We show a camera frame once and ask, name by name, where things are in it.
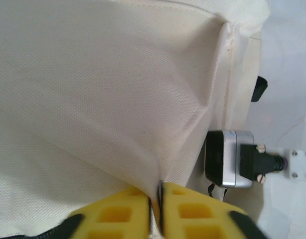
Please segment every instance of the white surface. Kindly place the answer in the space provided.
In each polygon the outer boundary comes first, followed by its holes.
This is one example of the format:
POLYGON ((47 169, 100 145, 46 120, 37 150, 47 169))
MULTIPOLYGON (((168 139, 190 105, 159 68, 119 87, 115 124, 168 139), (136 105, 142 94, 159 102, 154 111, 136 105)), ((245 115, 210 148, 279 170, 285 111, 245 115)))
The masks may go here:
POLYGON ((0 236, 185 185, 208 128, 245 119, 269 12, 246 2, 0 1, 0 236))
MULTIPOLYGON (((269 86, 260 101, 251 104, 246 129, 255 142, 306 149, 306 0, 270 4, 260 69, 269 86)), ((273 239, 306 239, 306 183, 272 174, 264 188, 258 187, 257 194, 252 191, 246 197, 263 206, 261 227, 273 239)))

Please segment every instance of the white fabric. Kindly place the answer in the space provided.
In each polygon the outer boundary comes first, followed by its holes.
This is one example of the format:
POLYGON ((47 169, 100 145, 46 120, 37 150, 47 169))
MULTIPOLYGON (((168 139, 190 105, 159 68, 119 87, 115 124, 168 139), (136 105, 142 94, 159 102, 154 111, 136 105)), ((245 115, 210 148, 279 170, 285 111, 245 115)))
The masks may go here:
POLYGON ((0 1, 0 236, 185 185, 209 127, 242 124, 269 11, 216 2, 0 1))

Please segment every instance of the black connector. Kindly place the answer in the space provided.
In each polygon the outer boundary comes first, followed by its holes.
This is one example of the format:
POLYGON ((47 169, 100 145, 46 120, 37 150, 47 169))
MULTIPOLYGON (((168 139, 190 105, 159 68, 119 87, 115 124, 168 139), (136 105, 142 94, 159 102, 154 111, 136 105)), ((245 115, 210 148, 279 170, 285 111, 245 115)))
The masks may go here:
POLYGON ((286 167, 286 160, 280 155, 259 152, 256 145, 241 144, 240 175, 252 181, 257 176, 282 171, 286 167))

